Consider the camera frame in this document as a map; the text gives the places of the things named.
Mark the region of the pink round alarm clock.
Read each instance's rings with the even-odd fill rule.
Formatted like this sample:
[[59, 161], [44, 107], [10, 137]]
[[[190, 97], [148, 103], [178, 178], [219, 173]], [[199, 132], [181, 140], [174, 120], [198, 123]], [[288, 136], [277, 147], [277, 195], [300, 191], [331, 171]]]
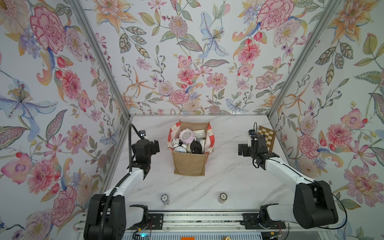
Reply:
[[179, 139], [186, 145], [192, 143], [197, 138], [195, 137], [195, 134], [190, 129], [185, 129], [180, 132]]

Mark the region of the burlap canvas bag red trim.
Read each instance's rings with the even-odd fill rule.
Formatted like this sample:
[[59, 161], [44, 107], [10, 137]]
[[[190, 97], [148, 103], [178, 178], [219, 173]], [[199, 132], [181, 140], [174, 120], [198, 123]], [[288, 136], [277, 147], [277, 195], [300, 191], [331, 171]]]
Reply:
[[[173, 151], [173, 143], [178, 141], [182, 142], [179, 139], [180, 132], [190, 129], [195, 130], [205, 130], [206, 136], [206, 145], [204, 154], [189, 154], [189, 153], [176, 153]], [[209, 154], [213, 152], [215, 143], [215, 136], [212, 130], [210, 123], [189, 123], [179, 121], [174, 124], [169, 132], [168, 136], [168, 148], [172, 150], [172, 156], [175, 166], [174, 173], [182, 176], [190, 177], [199, 177], [205, 175], [206, 162], [208, 160]]]

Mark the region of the blue twin-bell clock front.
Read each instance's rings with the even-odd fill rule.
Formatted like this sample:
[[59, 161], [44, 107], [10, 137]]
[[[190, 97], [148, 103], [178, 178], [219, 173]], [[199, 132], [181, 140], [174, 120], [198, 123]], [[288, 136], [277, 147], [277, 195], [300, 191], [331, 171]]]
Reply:
[[203, 147], [200, 142], [192, 141], [190, 144], [187, 144], [187, 153], [189, 154], [202, 154]]

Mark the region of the small white digital clock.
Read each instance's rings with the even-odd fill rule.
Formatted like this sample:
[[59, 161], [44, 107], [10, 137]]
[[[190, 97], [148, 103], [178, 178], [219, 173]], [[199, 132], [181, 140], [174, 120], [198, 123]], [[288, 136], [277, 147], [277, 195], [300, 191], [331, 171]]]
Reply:
[[200, 144], [202, 146], [202, 152], [201, 154], [204, 154], [205, 153], [205, 145], [206, 145], [206, 139], [200, 139]]

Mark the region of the white twin-bell alarm clock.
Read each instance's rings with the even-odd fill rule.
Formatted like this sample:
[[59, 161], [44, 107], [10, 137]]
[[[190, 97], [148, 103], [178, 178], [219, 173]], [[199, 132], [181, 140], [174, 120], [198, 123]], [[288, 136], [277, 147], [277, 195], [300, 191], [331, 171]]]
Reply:
[[173, 151], [176, 153], [187, 153], [187, 145], [183, 142], [178, 141], [177, 143], [173, 143]]

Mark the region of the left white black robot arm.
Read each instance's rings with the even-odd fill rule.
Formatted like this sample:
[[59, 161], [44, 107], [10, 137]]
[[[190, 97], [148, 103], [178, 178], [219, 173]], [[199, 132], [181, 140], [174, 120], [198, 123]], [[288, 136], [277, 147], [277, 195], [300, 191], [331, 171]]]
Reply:
[[160, 152], [159, 142], [138, 140], [132, 151], [134, 158], [126, 175], [105, 193], [92, 196], [83, 233], [85, 240], [121, 240], [126, 230], [139, 232], [148, 226], [148, 207], [130, 205], [127, 198], [148, 175], [152, 156]]

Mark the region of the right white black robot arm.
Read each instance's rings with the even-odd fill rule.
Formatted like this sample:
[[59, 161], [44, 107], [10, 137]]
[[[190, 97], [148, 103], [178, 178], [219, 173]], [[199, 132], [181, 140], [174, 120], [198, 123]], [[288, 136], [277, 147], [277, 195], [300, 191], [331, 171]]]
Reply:
[[274, 175], [294, 193], [294, 201], [290, 205], [267, 204], [260, 207], [258, 223], [263, 228], [270, 228], [278, 222], [298, 224], [304, 229], [325, 228], [339, 221], [330, 185], [303, 176], [277, 154], [270, 153], [264, 135], [250, 130], [248, 142], [238, 145], [238, 154], [252, 158], [255, 168]]

